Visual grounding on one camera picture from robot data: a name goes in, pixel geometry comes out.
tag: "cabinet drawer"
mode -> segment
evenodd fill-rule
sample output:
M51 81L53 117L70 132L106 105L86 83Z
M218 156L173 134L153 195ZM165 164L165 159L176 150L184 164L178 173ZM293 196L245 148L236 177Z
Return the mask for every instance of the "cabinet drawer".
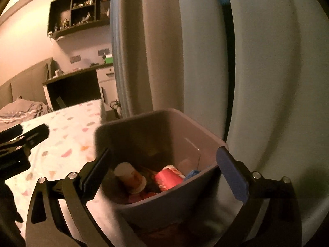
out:
M107 67L97 70L98 82L102 82L104 80L110 80L113 77L114 77L114 67Z

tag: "patterned bedding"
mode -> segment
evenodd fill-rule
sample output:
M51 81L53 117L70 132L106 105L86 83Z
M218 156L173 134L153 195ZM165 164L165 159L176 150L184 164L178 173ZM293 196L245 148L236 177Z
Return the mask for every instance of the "patterned bedding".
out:
M79 171L86 162L95 159L94 132L104 115L101 100L61 109L22 123L23 133L40 124L49 126L48 139L31 150L29 170L5 183L14 194L15 204L24 223L17 223L25 238L25 222L31 196L37 180L62 179L72 171Z
M52 110L43 102L17 99L0 109L0 132L49 112Z

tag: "drawer handle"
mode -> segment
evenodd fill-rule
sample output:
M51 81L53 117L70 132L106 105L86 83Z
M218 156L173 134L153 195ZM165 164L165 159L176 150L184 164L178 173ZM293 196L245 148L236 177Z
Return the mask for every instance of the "drawer handle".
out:
M110 76L111 74L114 74L114 71L112 69L109 69L109 73L106 73L107 76Z
M103 87L102 87L102 94L103 94L104 103L107 104L108 101L107 101L107 99L105 98L105 90L104 90Z

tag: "wall outlet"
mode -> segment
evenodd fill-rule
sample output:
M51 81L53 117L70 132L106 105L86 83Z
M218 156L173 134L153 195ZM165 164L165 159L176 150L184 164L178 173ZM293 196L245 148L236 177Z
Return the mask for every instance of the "wall outlet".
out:
M108 48L98 50L98 55L99 55L100 57L103 56L104 54L108 55L109 53L110 53L110 49L108 49Z
M78 61L81 61L81 56L80 55L75 56L75 57L70 57L71 64L73 64L75 62L78 62Z

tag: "green box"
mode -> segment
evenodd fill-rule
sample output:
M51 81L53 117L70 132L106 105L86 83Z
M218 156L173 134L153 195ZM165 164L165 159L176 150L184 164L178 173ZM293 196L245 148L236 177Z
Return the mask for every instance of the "green box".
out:
M106 63L106 64L111 64L111 63L113 63L113 57L107 57L107 58L105 59L105 63Z

